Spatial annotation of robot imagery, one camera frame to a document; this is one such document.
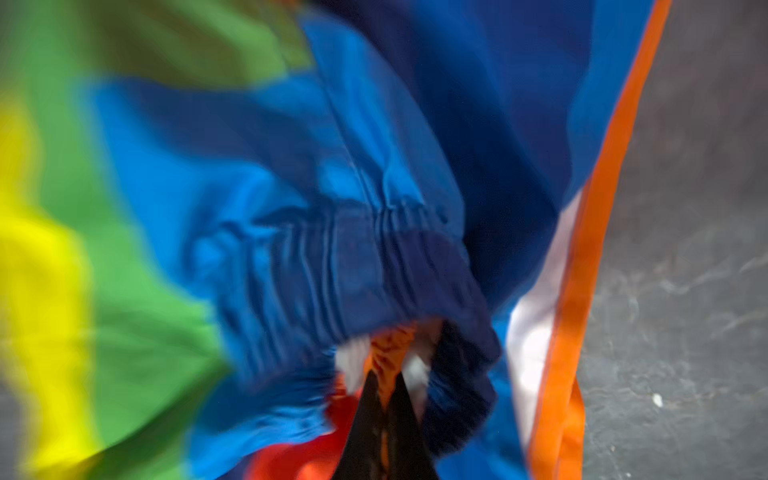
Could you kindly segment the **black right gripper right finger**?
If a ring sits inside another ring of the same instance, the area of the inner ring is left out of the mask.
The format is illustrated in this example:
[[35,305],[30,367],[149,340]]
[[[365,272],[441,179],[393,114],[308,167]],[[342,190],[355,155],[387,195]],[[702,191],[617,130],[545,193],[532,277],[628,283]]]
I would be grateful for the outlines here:
[[395,377],[395,388],[388,402],[385,432],[388,479],[439,479],[401,374]]

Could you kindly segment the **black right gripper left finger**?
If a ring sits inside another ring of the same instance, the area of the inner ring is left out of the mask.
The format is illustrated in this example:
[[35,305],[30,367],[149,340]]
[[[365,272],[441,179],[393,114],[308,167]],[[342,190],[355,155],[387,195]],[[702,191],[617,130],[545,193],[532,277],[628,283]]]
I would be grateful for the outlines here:
[[344,450],[332,480],[380,480],[382,432],[385,410],[379,397],[378,378],[369,371]]

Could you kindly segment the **multicolour striped shorts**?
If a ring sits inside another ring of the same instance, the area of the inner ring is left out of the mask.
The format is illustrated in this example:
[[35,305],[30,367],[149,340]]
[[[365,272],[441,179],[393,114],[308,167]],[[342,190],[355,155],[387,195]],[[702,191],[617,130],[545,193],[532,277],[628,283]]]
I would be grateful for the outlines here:
[[369,371],[439,479],[578,479],[666,1],[5,1],[25,479],[331,479]]

